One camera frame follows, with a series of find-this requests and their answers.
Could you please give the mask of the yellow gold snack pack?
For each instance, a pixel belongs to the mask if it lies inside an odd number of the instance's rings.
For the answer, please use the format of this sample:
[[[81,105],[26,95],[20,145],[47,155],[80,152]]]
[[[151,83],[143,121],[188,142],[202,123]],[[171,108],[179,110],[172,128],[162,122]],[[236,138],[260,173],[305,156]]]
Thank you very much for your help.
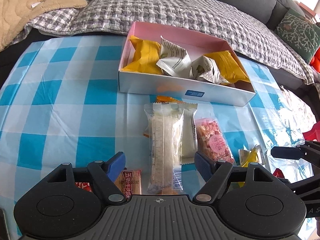
[[[241,167],[248,167],[249,163],[265,165],[265,157],[260,145],[255,145],[251,150],[240,149],[238,153]]]

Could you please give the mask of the clear white rice cracker pack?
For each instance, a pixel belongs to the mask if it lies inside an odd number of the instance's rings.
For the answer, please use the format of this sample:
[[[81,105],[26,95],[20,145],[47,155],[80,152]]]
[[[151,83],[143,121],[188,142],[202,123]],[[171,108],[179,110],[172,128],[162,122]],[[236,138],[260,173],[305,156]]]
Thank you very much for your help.
[[[178,103],[150,103],[144,106],[151,147],[148,192],[180,194],[184,109]]]

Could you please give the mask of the red snack pack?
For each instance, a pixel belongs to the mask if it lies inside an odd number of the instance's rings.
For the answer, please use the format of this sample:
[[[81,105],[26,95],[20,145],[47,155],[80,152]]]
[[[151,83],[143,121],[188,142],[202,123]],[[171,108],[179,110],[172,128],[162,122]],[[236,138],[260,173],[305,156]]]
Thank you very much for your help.
[[[90,186],[89,183],[75,182],[75,185],[80,189],[83,189],[83,190],[88,191],[88,192],[92,192],[92,189],[91,189],[91,186]]]

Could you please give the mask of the red object right edge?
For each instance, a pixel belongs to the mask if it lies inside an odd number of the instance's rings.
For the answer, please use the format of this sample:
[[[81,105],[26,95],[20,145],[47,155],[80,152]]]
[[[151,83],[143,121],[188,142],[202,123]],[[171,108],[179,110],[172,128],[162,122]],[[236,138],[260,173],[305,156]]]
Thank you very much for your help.
[[[319,122],[319,73],[298,55],[293,55],[293,67],[284,64],[279,69],[269,68],[283,91],[303,132]]]

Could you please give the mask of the brown red-label snack pack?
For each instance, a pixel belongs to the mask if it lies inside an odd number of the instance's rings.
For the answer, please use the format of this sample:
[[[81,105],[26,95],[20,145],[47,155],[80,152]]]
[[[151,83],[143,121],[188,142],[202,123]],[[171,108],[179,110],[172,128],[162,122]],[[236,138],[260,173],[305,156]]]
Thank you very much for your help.
[[[141,170],[122,170],[114,183],[127,199],[141,194]]]

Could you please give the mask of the pink puffed rice snack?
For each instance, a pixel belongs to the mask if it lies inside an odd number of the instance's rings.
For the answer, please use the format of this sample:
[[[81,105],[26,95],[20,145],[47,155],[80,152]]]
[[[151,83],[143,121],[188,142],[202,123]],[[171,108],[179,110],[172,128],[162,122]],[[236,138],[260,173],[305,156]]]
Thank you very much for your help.
[[[234,164],[234,157],[217,120],[213,118],[197,119],[195,125],[199,151],[214,162],[224,160]]]

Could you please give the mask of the cream wafer snack pack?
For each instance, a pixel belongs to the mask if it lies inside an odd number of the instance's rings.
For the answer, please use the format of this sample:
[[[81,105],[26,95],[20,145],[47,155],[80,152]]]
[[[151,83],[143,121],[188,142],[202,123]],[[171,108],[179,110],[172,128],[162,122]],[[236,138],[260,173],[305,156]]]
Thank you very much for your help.
[[[195,126],[196,103],[182,103],[183,112],[183,136],[182,136],[182,165],[194,163],[197,152],[197,133]]]

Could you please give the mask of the blue checkered tablecloth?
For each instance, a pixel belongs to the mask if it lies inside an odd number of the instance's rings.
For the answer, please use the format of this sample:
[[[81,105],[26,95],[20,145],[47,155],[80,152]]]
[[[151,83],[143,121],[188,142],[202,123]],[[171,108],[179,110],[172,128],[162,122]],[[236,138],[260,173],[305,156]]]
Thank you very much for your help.
[[[54,38],[31,44],[1,88],[1,208],[11,239],[21,233],[16,202],[61,163],[84,167],[121,151],[140,170],[142,190],[150,180],[148,119],[154,95],[118,90],[125,37]],[[255,89],[244,107],[198,102],[195,117],[217,120],[234,157],[260,145],[293,146],[316,122],[306,104],[283,91],[263,65],[241,60]]]

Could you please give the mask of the pink cardboard box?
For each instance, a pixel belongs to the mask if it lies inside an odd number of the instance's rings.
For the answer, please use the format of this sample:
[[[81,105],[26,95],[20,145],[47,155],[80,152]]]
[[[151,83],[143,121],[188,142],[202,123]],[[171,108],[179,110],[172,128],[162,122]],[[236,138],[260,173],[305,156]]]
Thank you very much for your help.
[[[229,51],[237,64],[236,53],[226,40],[197,31],[148,22],[133,22],[128,37],[160,42],[161,38],[185,48],[192,60],[215,51]],[[244,107],[254,96],[251,83],[238,81],[231,85],[172,77],[167,75],[125,72],[123,68],[132,62],[135,49],[127,39],[118,68],[118,87],[123,93],[163,95],[182,99],[224,103]]]

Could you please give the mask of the orange snack pack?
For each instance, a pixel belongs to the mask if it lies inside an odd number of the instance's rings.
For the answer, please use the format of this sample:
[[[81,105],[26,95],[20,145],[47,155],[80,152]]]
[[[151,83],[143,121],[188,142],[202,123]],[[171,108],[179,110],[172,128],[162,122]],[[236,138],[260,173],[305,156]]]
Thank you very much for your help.
[[[177,100],[175,98],[169,97],[169,96],[162,96],[158,95],[155,99],[156,103],[182,103],[182,100]],[[147,127],[143,133],[145,137],[149,137],[149,128]]]

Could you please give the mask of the white crumpled snack pack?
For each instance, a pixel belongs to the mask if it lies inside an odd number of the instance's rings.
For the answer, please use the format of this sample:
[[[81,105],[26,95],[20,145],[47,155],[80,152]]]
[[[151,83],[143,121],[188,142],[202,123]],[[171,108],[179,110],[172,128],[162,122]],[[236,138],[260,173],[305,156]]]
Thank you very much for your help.
[[[191,71],[195,80],[218,85],[230,84],[230,82],[221,75],[216,62],[204,55],[192,62]]]

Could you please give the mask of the green patterned cushion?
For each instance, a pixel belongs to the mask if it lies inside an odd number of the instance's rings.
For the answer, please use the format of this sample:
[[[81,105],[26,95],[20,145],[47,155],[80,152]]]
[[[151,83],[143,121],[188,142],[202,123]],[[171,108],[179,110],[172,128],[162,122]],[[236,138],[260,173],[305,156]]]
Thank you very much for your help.
[[[277,25],[276,34],[307,64],[319,49],[319,27],[293,9]]]

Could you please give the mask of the white printed snack pack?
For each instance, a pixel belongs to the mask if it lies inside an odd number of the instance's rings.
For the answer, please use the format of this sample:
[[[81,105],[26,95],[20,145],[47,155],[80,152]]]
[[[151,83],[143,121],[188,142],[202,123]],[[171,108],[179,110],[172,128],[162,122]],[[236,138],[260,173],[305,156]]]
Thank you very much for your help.
[[[166,74],[188,79],[191,71],[191,58],[186,49],[161,36],[159,60],[156,65]]]

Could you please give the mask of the grey checkered quilt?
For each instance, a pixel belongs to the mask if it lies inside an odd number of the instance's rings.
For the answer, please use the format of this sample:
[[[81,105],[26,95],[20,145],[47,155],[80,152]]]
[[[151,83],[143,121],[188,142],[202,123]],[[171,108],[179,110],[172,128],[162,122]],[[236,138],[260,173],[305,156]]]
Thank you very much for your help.
[[[319,74],[266,25],[217,0],[88,0],[82,9],[56,9],[29,20],[14,43],[25,39],[31,29],[53,36],[95,31],[126,35],[136,21],[209,34],[226,40],[234,51],[283,69],[307,85],[319,82]]]

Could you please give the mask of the beige fleece blanket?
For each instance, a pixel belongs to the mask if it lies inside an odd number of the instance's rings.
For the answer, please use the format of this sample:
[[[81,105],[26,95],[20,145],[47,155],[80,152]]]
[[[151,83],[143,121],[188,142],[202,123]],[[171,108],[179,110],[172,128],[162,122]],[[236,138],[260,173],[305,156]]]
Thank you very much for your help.
[[[1,50],[37,16],[56,9],[80,9],[86,5],[86,0],[1,0]]]

